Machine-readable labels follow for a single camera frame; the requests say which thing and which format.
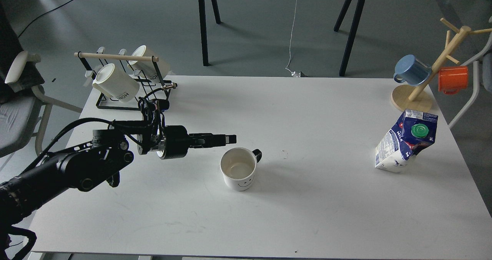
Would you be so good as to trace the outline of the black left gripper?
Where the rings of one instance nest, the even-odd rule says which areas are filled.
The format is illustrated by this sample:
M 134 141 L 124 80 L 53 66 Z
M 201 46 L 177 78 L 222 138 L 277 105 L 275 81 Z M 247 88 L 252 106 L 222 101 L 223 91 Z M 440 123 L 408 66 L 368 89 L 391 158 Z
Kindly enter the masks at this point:
M 191 133 L 188 135 L 182 125 L 169 125 L 164 128 L 165 144 L 156 153 L 161 160 L 183 158 L 188 148 L 212 148 L 215 145 L 227 145 L 237 143 L 236 135 Z

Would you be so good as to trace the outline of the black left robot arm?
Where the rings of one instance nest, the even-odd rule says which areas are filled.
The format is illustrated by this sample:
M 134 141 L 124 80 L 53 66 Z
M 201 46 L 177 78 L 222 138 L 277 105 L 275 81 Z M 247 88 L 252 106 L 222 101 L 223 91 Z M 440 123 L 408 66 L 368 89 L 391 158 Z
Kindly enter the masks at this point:
M 140 155 L 156 151 L 161 159 L 183 158 L 189 148 L 212 148 L 236 143 L 236 135 L 188 133 L 182 125 L 165 125 L 167 99 L 139 97 L 138 109 L 142 120 L 104 120 L 81 118 L 68 124 L 53 140 L 54 143 L 75 127 L 90 123 L 105 123 L 105 130 L 93 130 L 91 141 L 57 152 L 47 147 L 19 175 L 3 182 L 0 188 L 1 259 L 7 260 L 5 250 L 10 247 L 10 236 L 26 237 L 28 242 L 15 255 L 22 260 L 33 248 L 34 232 L 15 225 L 44 204 L 75 188 L 89 192 L 100 183 L 111 187 L 120 183 L 119 172 L 134 160 L 128 138 Z

